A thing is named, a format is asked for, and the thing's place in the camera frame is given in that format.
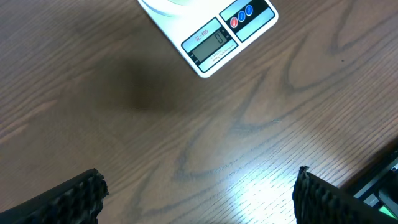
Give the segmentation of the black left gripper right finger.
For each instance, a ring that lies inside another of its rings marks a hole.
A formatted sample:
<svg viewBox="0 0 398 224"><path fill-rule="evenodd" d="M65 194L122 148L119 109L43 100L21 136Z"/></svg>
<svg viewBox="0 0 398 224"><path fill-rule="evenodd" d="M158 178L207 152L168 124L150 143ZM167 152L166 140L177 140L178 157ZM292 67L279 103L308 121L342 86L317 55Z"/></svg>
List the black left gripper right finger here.
<svg viewBox="0 0 398 224"><path fill-rule="evenodd" d="M297 224L397 224L382 213L345 191L299 169L292 200Z"/></svg>

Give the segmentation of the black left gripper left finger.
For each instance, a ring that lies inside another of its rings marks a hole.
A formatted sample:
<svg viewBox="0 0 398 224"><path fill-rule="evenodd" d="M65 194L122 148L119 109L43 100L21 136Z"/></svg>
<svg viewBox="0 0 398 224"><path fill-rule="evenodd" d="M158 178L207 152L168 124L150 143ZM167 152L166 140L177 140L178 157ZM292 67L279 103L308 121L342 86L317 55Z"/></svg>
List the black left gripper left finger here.
<svg viewBox="0 0 398 224"><path fill-rule="evenodd" d="M1 223L97 224L109 194L104 176L96 169L84 173L1 212Z"/></svg>

